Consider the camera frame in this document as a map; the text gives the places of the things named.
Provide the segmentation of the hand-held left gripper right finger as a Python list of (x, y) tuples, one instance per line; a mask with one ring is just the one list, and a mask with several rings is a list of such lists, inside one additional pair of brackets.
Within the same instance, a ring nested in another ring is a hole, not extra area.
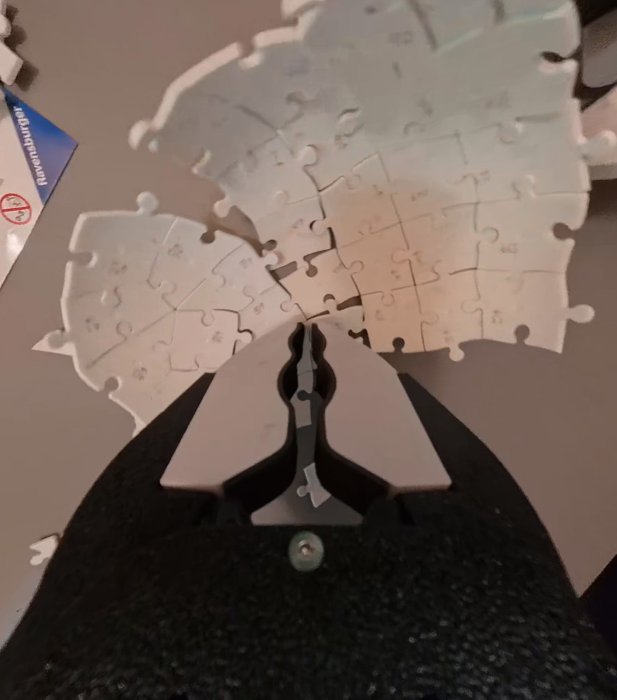
[(447, 489), (451, 477), (397, 371), (333, 323), (314, 323), (321, 397), (315, 466), (331, 495)]

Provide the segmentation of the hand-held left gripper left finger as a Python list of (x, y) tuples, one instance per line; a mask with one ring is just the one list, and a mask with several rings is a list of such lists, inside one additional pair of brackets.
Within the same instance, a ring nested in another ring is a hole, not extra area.
[(266, 494), (295, 477), (296, 418), (305, 326), (289, 321), (234, 354), (211, 380), (160, 484), (213, 495), (251, 495), (281, 453), (284, 473), (269, 476)]

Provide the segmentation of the partly built puzzle ball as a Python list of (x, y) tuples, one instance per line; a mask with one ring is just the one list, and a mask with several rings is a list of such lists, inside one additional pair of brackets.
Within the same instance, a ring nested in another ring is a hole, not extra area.
[(156, 212), (81, 214), (63, 328), (72, 358), (140, 432), (204, 372), (293, 321), (366, 331), (377, 352), (478, 339), (561, 352), (566, 271), (591, 189), (574, 97), (574, 1), (282, 1), (286, 26), (177, 77), (129, 132), (216, 184), (242, 237)]

